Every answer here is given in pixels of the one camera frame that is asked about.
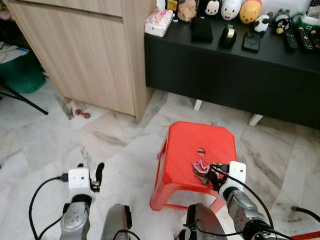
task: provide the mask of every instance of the black cabinet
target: black cabinet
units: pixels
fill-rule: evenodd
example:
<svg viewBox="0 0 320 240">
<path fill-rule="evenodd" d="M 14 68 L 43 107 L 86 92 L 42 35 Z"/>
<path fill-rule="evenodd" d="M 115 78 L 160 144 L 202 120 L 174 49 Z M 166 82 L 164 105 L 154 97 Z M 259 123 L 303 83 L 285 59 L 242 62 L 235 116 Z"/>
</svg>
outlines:
<svg viewBox="0 0 320 240">
<path fill-rule="evenodd" d="M 259 53 L 241 50 L 250 29 L 236 21 L 235 45 L 221 48 L 225 24 L 212 21 L 213 43 L 191 42 L 190 27 L 180 22 L 164 38 L 146 34 L 147 86 L 318 128 L 320 56 L 286 52 L 272 33 L 261 40 Z"/>
</svg>

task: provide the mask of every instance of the white tile floor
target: white tile floor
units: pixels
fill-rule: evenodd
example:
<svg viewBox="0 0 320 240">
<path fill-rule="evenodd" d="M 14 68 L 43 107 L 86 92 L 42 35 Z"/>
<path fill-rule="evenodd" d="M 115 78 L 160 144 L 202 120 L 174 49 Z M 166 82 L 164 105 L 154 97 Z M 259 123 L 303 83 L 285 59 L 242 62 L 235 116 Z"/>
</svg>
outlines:
<svg viewBox="0 0 320 240">
<path fill-rule="evenodd" d="M 250 127 L 248 112 L 207 102 L 198 112 L 192 99 L 160 90 L 154 92 L 140 124 L 133 116 L 99 107 L 66 105 L 50 81 L 27 97 L 49 115 L 15 99 L 0 101 L 1 239 L 32 240 L 28 206 L 34 190 L 80 162 L 93 170 L 100 162 L 106 164 L 101 192 L 90 209 L 89 240 L 100 239 L 107 211 L 116 203 L 130 205 L 133 231 L 142 240 L 173 239 L 186 213 L 152 211 L 149 201 L 157 153 L 168 127 L 177 121 L 221 126 L 235 135 L 238 160 L 247 164 L 246 182 L 271 210 L 276 230 L 288 235 L 319 230 L 308 215 L 290 210 L 296 205 L 320 214 L 320 141 L 315 129 L 267 117 Z M 91 118 L 76 116 L 76 108 Z M 33 218 L 38 232 L 60 216 L 66 187 L 50 183 L 37 196 Z M 226 208 L 217 216 L 226 233 L 234 231 Z M 59 235 L 57 225 L 43 239 Z"/>
</svg>

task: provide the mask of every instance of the green bin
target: green bin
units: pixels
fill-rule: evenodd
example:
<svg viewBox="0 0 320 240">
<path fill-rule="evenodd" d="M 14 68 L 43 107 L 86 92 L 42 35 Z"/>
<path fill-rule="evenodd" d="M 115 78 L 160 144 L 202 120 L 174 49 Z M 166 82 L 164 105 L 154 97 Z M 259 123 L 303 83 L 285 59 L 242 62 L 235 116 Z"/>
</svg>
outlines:
<svg viewBox="0 0 320 240">
<path fill-rule="evenodd" d="M 5 85 L 23 94 L 34 93 L 46 83 L 42 72 L 32 51 L 0 64 L 0 75 Z"/>
</svg>

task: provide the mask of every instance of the stuffed animal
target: stuffed animal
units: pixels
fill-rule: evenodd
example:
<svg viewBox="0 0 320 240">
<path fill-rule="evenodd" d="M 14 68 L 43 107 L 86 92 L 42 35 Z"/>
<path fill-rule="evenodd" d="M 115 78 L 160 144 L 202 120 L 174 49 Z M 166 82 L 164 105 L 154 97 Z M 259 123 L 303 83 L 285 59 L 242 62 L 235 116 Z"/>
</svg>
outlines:
<svg viewBox="0 0 320 240">
<path fill-rule="evenodd" d="M 253 29 L 260 34 L 265 34 L 266 30 L 269 26 L 271 18 L 273 16 L 273 12 L 269 12 L 267 15 L 259 16 L 255 22 L 253 23 Z"/>
<path fill-rule="evenodd" d="M 253 23 L 260 15 L 261 0 L 246 0 L 240 10 L 240 20 L 244 24 Z"/>
<path fill-rule="evenodd" d="M 279 10 L 277 13 L 274 21 L 275 21 L 275 32 L 277 34 L 283 34 L 291 27 L 290 22 L 290 16 L 289 16 L 290 10 L 283 11 L 282 9 Z"/>
<path fill-rule="evenodd" d="M 289 18 L 281 18 L 275 22 L 275 32 L 277 34 L 283 34 L 291 27 Z"/>
<path fill-rule="evenodd" d="M 220 7 L 220 0 L 200 0 L 197 16 L 210 17 L 218 13 Z"/>
<path fill-rule="evenodd" d="M 197 15 L 197 3 L 195 0 L 186 0 L 178 6 L 178 18 L 190 22 Z"/>
<path fill-rule="evenodd" d="M 277 14 L 273 18 L 273 24 L 276 24 L 276 21 L 278 21 L 280 19 L 289 19 L 290 18 L 289 13 L 290 13 L 289 9 L 287 9 L 285 11 L 283 11 L 282 9 L 279 9 Z"/>
<path fill-rule="evenodd" d="M 221 16 L 224 20 L 234 19 L 241 8 L 241 0 L 224 0 L 221 7 Z"/>
</svg>

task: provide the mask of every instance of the cabinet door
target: cabinet door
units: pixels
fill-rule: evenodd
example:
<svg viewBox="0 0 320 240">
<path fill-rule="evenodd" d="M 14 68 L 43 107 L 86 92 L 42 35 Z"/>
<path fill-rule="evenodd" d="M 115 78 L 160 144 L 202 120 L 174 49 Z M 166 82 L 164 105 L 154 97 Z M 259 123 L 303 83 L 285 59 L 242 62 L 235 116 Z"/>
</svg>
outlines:
<svg viewBox="0 0 320 240">
<path fill-rule="evenodd" d="M 122 17 L 120 0 L 20 0 Z"/>
<path fill-rule="evenodd" d="M 276 117 L 319 129 L 320 79 L 319 76 L 308 74 L 304 78 L 308 80 L 306 84 L 277 107 Z"/>
<path fill-rule="evenodd" d="M 147 44 L 147 86 L 255 114 L 276 117 L 305 82 L 301 72 L 250 58 L 158 39 Z"/>
<path fill-rule="evenodd" d="M 64 97 L 135 115 L 122 18 L 27 3 L 9 8 Z"/>
</svg>

